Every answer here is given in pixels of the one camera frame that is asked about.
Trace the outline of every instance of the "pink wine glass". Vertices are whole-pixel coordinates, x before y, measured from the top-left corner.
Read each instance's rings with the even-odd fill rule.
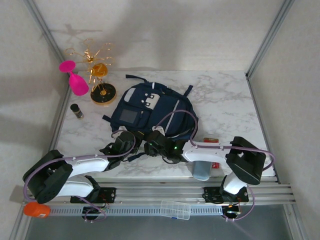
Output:
[[[72,92],[77,96],[82,96],[89,91],[89,86],[83,79],[83,77],[72,72],[72,70],[75,69],[75,67],[76,63],[74,61],[68,60],[60,64],[59,70],[62,73],[70,74],[69,85]]]

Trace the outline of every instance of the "clear plastic box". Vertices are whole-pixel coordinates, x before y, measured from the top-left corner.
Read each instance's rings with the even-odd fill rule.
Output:
[[[189,220],[191,207],[188,203],[178,201],[161,201],[160,215],[172,219]]]

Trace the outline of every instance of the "white wall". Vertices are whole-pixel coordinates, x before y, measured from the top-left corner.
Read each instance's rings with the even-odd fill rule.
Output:
[[[0,239],[6,240],[23,199],[18,186],[48,150],[68,78],[21,0],[0,3],[0,52]]]
[[[296,0],[251,80],[311,240],[320,239],[320,1]]]
[[[246,71],[283,0],[35,2],[61,50],[112,42],[117,69]]]

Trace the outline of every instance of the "metal frame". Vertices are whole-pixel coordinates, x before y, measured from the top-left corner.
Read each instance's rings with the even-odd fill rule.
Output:
[[[57,43],[55,42],[53,36],[48,29],[43,17],[41,16],[36,4],[33,0],[22,0],[30,11],[32,17],[34,18],[36,24],[41,29],[44,38],[48,42],[52,51],[54,52],[56,58],[62,62],[64,57],[60,52]],[[285,0],[279,10],[275,20],[272,23],[266,37],[264,38],[259,51],[248,72],[246,73],[247,79],[249,80],[256,70],[261,59],[265,55],[271,41],[274,39],[281,23],[283,22],[285,16],[287,15],[294,0]],[[252,92],[250,83],[249,88],[252,94],[252,99],[254,101],[256,111],[258,113],[258,118],[262,127],[262,131],[265,137],[265,141],[268,145],[268,137],[263,129],[263,123],[259,115],[259,108],[255,103],[254,94]],[[52,141],[49,146],[49,150],[55,148],[60,131],[62,128],[63,120],[68,106],[68,101],[71,95],[71,90],[68,88],[66,91],[63,103],[59,109],[59,115],[55,125]],[[162,199],[178,200],[182,202],[187,202],[193,206],[193,208],[208,207],[201,197],[202,188],[206,186],[219,186],[222,179],[219,177],[212,177],[209,181],[200,182],[193,178],[103,178],[96,179],[102,187],[116,187],[117,195],[115,198],[115,207],[124,206],[136,206],[137,208],[142,206],[158,206]],[[295,210],[295,198],[292,193],[292,189],[289,184],[279,184],[277,177],[263,177],[262,182],[259,186],[252,186],[253,192],[256,196],[256,204],[259,205],[269,205],[269,204],[283,204],[286,211],[286,216],[290,226],[290,230],[294,240],[307,239],[303,230],[301,230],[301,221],[296,217]],[[55,208],[72,208],[75,205],[68,203],[69,198],[60,198],[55,201],[51,201],[48,205]],[[249,203],[252,203],[252,197],[249,198]],[[21,206],[19,214],[17,216],[16,223],[13,227],[10,240],[25,239],[28,231],[28,227],[31,218],[23,214],[23,207],[26,202]]]

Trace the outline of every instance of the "navy backpack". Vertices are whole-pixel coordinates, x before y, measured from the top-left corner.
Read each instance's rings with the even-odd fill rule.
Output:
[[[127,79],[141,79],[144,83],[132,86],[124,92],[112,117],[102,118],[110,122],[112,131],[125,126],[128,131],[139,131],[144,135],[152,132],[160,120],[174,110],[187,110],[198,120],[191,102],[187,98],[192,85],[182,95],[157,82],[133,75],[125,75]],[[174,140],[190,138],[195,122],[185,112],[176,112],[167,117],[161,124],[165,136]]]

